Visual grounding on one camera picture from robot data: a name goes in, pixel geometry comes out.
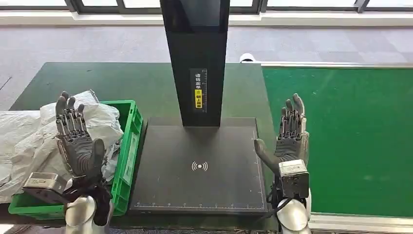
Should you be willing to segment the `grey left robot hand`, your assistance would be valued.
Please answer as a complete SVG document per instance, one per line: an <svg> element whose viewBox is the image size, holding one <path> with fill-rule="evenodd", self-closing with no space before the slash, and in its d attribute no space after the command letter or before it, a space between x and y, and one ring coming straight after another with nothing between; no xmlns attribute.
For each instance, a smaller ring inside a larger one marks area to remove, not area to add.
<svg viewBox="0 0 413 234"><path fill-rule="evenodd" d="M92 139L84 118L85 106L80 104L75 108L75 102L75 97L63 91L55 105L60 153L74 176L102 176L104 142L100 138Z"/></svg>

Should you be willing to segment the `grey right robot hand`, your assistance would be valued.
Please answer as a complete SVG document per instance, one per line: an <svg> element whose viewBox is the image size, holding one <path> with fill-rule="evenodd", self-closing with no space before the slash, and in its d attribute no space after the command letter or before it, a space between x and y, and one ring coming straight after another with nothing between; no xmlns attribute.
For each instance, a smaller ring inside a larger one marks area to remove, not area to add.
<svg viewBox="0 0 413 234"><path fill-rule="evenodd" d="M266 144L260 138L254 139L257 156L279 176L279 163L298 160L308 163L309 133L306 131L305 106L301 97L294 93L281 108L279 131L273 154L268 153Z"/></svg>

